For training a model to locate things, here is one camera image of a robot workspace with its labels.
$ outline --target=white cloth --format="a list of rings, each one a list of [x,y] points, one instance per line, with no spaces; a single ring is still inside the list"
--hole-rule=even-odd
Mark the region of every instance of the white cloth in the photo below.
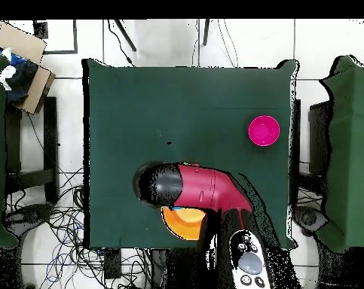
[[[9,47],[4,49],[0,54],[2,56],[5,56],[6,59],[8,59],[9,62],[11,62],[11,49]],[[8,65],[6,68],[2,70],[0,74],[0,82],[2,83],[6,91],[11,91],[11,87],[9,87],[9,85],[6,83],[6,79],[10,79],[15,73],[16,69],[11,65]]]

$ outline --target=pink bowl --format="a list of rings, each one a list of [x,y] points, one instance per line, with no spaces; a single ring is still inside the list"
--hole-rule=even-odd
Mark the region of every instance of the pink bowl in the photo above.
[[[249,125],[249,137],[258,146],[272,145],[280,136],[280,125],[268,115],[256,117]]]

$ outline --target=gray button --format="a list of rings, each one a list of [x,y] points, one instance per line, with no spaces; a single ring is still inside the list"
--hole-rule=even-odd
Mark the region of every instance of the gray button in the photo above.
[[[261,259],[248,251],[243,253],[239,259],[238,266],[250,275],[258,275],[262,271]]]

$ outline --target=white tile floor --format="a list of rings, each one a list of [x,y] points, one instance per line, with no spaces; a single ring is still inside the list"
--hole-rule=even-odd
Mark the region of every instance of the white tile floor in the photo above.
[[[364,63],[364,20],[226,20],[228,31],[237,48],[240,67],[276,67],[284,59],[297,59],[300,62],[297,98],[301,100],[301,161],[309,160],[309,137],[307,112],[309,106],[327,100],[328,94],[318,79],[329,74],[334,58],[353,54]],[[11,21],[25,31],[31,31],[30,21]],[[48,21],[49,34],[54,40],[48,41],[47,50],[71,50],[73,34],[71,21]],[[186,20],[125,20],[123,22],[133,43],[137,47],[134,53],[122,37],[115,23],[111,28],[120,39],[123,50],[136,66],[177,66],[191,64],[197,66],[197,47],[192,61],[194,43],[197,40],[196,19]],[[49,54],[43,56],[41,65],[57,75],[49,96],[57,97],[59,125],[60,168],[68,175],[78,171],[83,160],[83,95],[82,95],[82,58],[98,59],[107,65],[129,65],[120,51],[118,40],[109,32],[107,20],[77,20],[77,54]],[[204,20],[200,23],[200,42],[203,42]],[[235,52],[226,32],[223,20],[212,20],[208,45],[200,44],[200,66],[232,67],[226,56],[221,32],[225,37],[230,56],[235,62]],[[32,116],[40,141],[43,139],[42,116]],[[22,164],[24,170],[42,167],[42,149],[32,130],[28,117],[22,121]],[[301,164],[301,170],[307,170]],[[82,184],[82,172],[72,180],[72,184]],[[66,181],[60,174],[60,185]],[[41,187],[27,191],[27,197],[21,204],[44,202]],[[72,205],[72,198],[66,196],[61,206]],[[292,262],[305,289],[314,289],[318,274],[318,253],[315,241],[304,237],[294,225],[292,235],[298,247],[291,251]],[[49,227],[42,225],[32,230],[23,247],[23,276],[25,282],[39,285],[45,280],[47,266],[52,260],[52,252],[57,246],[57,239]],[[124,249],[124,257],[133,254],[132,249]],[[73,265],[63,267],[62,283],[66,283],[74,272]],[[45,281],[42,289],[51,285]],[[63,289],[60,283],[51,289]],[[103,289],[95,279],[76,272],[66,289]]]

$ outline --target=black button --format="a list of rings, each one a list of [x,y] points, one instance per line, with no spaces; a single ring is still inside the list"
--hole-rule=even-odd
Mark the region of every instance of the black button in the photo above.
[[[238,249],[240,250],[240,251],[245,251],[246,250],[246,245],[245,244],[243,244],[243,243],[240,243],[240,244],[238,244]]]
[[[249,242],[249,241],[251,240],[251,237],[250,237],[250,235],[245,234],[245,235],[243,235],[243,236],[242,236],[242,240],[243,240],[244,242]]]
[[[253,253],[258,252],[257,246],[255,246],[254,244],[251,244],[251,245],[250,245],[250,250],[251,250]]]
[[[248,275],[243,275],[242,277],[240,277],[240,282],[245,286],[250,286],[252,283],[252,279]]]
[[[261,277],[255,277],[255,283],[260,288],[264,288],[265,287],[265,283],[263,282],[263,280],[262,280]]]

